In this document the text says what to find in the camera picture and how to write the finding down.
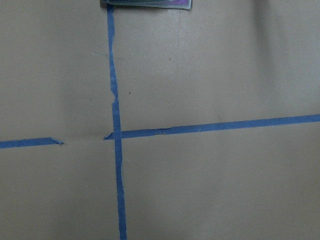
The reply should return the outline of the folded grey cloth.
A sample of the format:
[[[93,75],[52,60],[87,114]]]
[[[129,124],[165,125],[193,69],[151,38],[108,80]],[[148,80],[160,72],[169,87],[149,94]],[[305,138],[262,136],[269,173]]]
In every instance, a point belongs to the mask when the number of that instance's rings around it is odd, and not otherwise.
[[[162,9],[190,10],[192,0],[102,0],[113,6],[151,7]]]

